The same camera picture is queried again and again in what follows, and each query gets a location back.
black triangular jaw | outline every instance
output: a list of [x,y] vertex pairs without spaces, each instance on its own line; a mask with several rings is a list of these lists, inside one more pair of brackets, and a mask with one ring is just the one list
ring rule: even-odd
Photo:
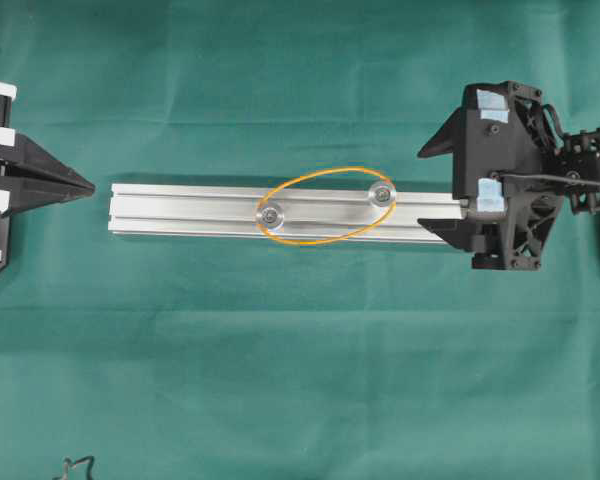
[[25,135],[0,143],[0,271],[9,255],[10,215],[93,195],[95,187]]
[[0,190],[10,193],[3,214],[24,212],[52,203],[93,195],[93,184],[67,167],[26,135],[16,134],[14,146],[0,145]]
[[418,223],[439,236],[454,248],[465,252],[485,252],[485,237],[480,235],[480,226],[464,219],[419,218]]
[[429,139],[424,147],[418,152],[418,157],[429,158],[447,153],[453,153],[453,137],[460,119],[461,109],[457,108],[440,130]]

screw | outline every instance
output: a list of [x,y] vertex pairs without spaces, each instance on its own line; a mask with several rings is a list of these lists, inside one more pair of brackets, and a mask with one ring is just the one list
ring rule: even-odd
[[386,187],[381,187],[376,190],[375,197],[380,203],[388,202],[391,198],[391,190]]
[[278,221],[278,212],[275,208],[265,208],[262,211],[262,221],[264,223],[272,224]]

wire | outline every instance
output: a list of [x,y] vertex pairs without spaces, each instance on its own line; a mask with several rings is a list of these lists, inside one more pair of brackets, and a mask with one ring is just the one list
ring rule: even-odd
[[[379,179],[384,180],[385,182],[387,182],[389,185],[391,185],[393,187],[393,182],[391,181],[391,179],[389,177],[387,177],[386,175],[384,175],[376,170],[372,170],[370,168],[366,168],[366,167],[328,168],[326,170],[317,170],[317,171],[309,173],[307,175],[302,175],[301,177],[294,178],[292,180],[289,180],[287,182],[284,182],[284,183],[278,185],[273,190],[271,190],[269,193],[267,193],[264,197],[262,197],[262,199],[260,199],[260,201],[258,202],[258,210],[260,210],[271,199],[271,197],[273,197],[276,193],[284,190],[287,187],[290,187],[291,185],[295,185],[297,183],[304,182],[305,180],[309,180],[311,178],[321,177],[323,175],[333,175],[334,173],[347,173],[347,172],[361,172],[361,173],[365,173],[367,175],[373,175],[374,177],[378,177]],[[363,233],[370,232],[371,230],[373,230],[374,228],[376,228],[377,226],[379,226],[380,224],[385,222],[391,216],[391,214],[394,212],[395,209],[396,209],[396,200],[394,200],[393,203],[391,203],[391,205],[389,206],[388,210],[384,213],[384,215],[382,215],[375,222],[373,222],[367,226],[364,226],[362,228],[359,228],[357,230],[354,230],[353,232],[349,232],[346,235],[340,235],[339,237],[326,238],[326,239],[322,239],[322,240],[288,240],[288,239],[281,238],[281,237],[271,233],[265,226],[261,225],[260,223],[256,223],[256,225],[258,226],[258,228],[264,235],[269,237],[274,242],[281,243],[283,245],[295,245],[295,246],[325,245],[328,243],[341,242],[342,240],[346,240],[347,238],[355,237],[356,235],[362,235]]]
[[560,123],[560,117],[558,117],[556,109],[550,103],[543,105],[542,108],[549,113],[551,121],[553,121],[553,129],[556,131],[556,135],[564,139],[564,130],[562,130],[562,124]]
[[524,174],[524,173],[498,173],[499,177],[502,178],[525,178],[529,180],[546,180],[548,182],[560,182],[570,183],[579,185],[590,185],[592,187],[600,187],[600,181],[597,180],[583,180],[581,178],[561,177],[560,175],[546,175],[546,174]]
[[62,476],[61,477],[53,477],[52,480],[69,480],[69,469],[76,468],[78,465],[82,465],[83,463],[87,463],[87,469],[85,470],[85,478],[86,480],[93,480],[93,476],[91,475],[91,471],[93,470],[93,464],[95,463],[96,458],[93,455],[88,455],[79,460],[73,462],[70,458],[65,458],[62,462]]

table surface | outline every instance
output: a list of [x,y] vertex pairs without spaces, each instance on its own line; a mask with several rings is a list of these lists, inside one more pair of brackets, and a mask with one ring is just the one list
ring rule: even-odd
[[0,479],[600,479],[600,215],[537,273],[107,231],[113,182],[448,191],[416,152],[504,80],[600,126],[600,0],[0,0],[12,126],[97,186],[13,222]]

screw head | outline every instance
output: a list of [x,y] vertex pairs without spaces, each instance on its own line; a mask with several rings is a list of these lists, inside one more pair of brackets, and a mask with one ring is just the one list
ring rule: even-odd
[[578,180],[580,178],[580,174],[571,170],[570,172],[567,172],[567,177],[572,178],[573,180]]
[[256,222],[269,230],[274,230],[284,222],[284,211],[277,203],[270,202],[256,212]]
[[380,203],[387,202],[391,198],[391,190],[389,190],[386,187],[381,187],[378,190],[376,190],[375,196],[376,200]]
[[271,207],[265,208],[262,211],[262,221],[268,224],[276,223],[278,221],[278,212],[276,209]]

